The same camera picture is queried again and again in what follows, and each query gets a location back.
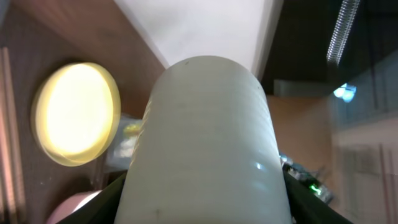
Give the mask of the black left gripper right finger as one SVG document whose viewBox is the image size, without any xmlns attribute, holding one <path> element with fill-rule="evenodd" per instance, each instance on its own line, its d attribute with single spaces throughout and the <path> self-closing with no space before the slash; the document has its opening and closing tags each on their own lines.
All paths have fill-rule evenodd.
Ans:
<svg viewBox="0 0 398 224">
<path fill-rule="evenodd" d="M 283 171 L 290 212 L 297 224 L 352 224 Z"/>
</svg>

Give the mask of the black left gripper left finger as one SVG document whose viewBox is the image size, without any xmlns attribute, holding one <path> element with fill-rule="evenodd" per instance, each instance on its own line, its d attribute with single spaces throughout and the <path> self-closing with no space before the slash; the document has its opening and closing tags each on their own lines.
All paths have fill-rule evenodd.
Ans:
<svg viewBox="0 0 398 224">
<path fill-rule="evenodd" d="M 116 217 L 119 201 L 127 173 L 123 173 L 87 204 L 60 220 L 60 224 L 112 224 Z"/>
</svg>

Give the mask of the white cup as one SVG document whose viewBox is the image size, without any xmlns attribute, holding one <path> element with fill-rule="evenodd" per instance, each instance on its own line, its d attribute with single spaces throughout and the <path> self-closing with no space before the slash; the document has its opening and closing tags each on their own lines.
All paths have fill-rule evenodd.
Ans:
<svg viewBox="0 0 398 224">
<path fill-rule="evenodd" d="M 172 65 L 150 94 L 116 223 L 291 223 L 257 78 L 223 57 Z"/>
</svg>

